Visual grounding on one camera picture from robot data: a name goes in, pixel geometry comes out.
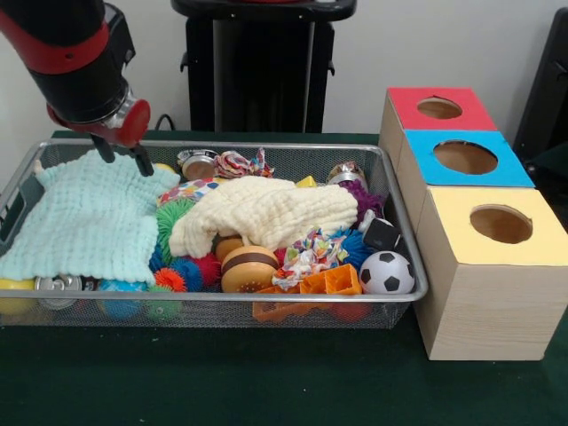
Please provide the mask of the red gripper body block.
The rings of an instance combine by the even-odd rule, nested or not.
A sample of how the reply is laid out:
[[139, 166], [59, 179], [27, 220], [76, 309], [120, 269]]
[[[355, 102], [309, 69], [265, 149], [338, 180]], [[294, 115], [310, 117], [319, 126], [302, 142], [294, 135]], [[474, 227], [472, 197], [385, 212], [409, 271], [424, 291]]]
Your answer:
[[112, 114], [95, 122], [66, 122], [51, 106], [47, 106], [50, 118], [58, 125], [75, 132], [90, 133], [112, 145], [132, 148], [146, 134], [150, 121], [150, 105], [143, 99], [126, 99]]

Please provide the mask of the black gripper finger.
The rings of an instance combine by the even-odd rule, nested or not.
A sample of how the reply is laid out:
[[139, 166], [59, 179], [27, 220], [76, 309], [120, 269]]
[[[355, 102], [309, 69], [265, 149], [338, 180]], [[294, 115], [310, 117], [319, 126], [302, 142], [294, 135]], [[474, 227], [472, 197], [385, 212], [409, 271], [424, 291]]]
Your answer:
[[93, 145], [99, 152], [99, 155], [106, 163], [114, 162], [114, 149], [112, 146], [102, 137], [92, 137]]
[[130, 154], [135, 160], [138, 170], [143, 177], [150, 177], [154, 174], [154, 167], [147, 153], [147, 150], [140, 144], [129, 147]]

